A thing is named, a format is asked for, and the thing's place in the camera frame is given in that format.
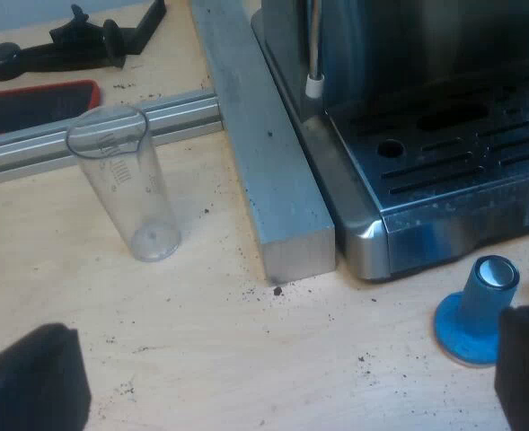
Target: blue tamper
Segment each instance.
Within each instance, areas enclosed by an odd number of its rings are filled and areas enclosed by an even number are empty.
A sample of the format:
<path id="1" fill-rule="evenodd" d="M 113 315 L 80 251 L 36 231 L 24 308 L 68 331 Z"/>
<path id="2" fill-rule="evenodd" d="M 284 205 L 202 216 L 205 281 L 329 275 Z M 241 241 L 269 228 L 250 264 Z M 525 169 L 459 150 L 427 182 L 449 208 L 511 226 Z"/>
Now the blue tamper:
<path id="1" fill-rule="evenodd" d="M 437 342 L 455 360 L 489 366 L 498 359 L 498 317 L 508 307 L 519 283 L 519 272 L 508 259 L 476 260 L 463 292 L 438 305 L 434 317 Z"/>

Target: metal bar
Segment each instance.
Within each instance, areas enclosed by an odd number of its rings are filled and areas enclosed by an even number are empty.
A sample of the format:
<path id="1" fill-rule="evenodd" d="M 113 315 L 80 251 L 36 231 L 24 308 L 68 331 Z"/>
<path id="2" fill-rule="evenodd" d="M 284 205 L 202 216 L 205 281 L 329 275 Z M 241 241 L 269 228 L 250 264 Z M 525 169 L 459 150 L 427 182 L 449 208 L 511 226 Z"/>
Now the metal bar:
<path id="1" fill-rule="evenodd" d="M 242 2 L 191 0 L 272 283 L 335 269 L 334 224 Z"/>
<path id="2" fill-rule="evenodd" d="M 188 92 L 137 105 L 150 120 L 156 145 L 222 130 L 212 91 Z M 0 136 L 0 182 L 75 164 L 65 144 L 72 119 Z"/>
<path id="3" fill-rule="evenodd" d="M 320 71 L 320 23 L 322 20 L 322 0 L 313 0 L 312 28 L 310 29 L 310 77 L 314 81 L 322 78 Z"/>

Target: espresso machine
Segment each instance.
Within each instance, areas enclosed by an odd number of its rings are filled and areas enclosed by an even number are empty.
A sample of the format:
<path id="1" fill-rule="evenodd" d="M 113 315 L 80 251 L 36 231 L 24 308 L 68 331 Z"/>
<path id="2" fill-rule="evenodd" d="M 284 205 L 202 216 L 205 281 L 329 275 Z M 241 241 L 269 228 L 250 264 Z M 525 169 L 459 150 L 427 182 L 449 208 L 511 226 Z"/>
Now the espresso machine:
<path id="1" fill-rule="evenodd" d="M 262 0 L 251 23 L 358 277 L 529 232 L 529 0 Z"/>

